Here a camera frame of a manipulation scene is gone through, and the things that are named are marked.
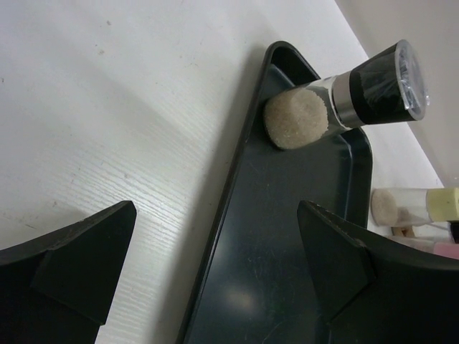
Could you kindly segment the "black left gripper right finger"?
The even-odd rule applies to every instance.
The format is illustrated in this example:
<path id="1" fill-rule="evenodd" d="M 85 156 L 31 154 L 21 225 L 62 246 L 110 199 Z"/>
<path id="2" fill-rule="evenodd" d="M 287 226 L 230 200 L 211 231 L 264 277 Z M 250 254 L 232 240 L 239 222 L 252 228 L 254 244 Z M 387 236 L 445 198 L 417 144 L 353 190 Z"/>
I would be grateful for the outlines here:
<path id="1" fill-rule="evenodd" d="M 399 244 L 302 201 L 298 225 L 335 343 L 456 343 L 458 261 Z"/>

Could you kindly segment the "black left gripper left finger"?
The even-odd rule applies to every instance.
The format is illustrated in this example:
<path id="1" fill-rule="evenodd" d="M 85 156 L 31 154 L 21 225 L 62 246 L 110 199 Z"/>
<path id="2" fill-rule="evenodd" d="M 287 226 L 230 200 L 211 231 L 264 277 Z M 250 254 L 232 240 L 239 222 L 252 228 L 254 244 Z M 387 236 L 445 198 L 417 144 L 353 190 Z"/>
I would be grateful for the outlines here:
<path id="1" fill-rule="evenodd" d="M 1 251 L 2 343 L 94 343 L 136 222 L 132 201 Z"/>

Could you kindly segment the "pink cap spice shaker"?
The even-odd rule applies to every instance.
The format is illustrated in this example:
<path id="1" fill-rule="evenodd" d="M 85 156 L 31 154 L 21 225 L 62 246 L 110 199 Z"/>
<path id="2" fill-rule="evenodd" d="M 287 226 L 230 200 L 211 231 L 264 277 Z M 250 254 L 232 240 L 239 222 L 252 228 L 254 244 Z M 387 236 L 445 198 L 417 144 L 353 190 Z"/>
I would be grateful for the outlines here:
<path id="1" fill-rule="evenodd" d="M 458 222 L 448 222 L 446 232 L 447 236 L 416 236 L 412 227 L 397 227 L 387 238 L 422 252 L 458 259 Z"/>

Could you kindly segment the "yellow cap spice shaker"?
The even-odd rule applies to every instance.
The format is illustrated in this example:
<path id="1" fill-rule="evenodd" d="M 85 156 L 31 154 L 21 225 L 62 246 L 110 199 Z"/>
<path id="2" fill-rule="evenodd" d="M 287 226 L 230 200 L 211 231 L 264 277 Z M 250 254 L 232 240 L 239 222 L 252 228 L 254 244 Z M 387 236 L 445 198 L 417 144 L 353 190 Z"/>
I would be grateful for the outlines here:
<path id="1" fill-rule="evenodd" d="M 457 188 L 376 188 L 371 213 L 378 226 L 423 226 L 458 220 Z"/>

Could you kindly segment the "black grinder clear lid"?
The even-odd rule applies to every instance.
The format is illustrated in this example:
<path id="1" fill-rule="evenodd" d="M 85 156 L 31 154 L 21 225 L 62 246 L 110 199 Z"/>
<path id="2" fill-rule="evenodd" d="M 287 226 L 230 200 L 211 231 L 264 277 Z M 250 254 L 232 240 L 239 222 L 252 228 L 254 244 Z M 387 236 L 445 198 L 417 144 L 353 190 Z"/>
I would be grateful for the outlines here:
<path id="1" fill-rule="evenodd" d="M 365 125 L 419 121 L 429 103 L 417 52 L 402 39 L 348 72 L 270 98 L 263 120 L 273 144 L 293 150 Z"/>

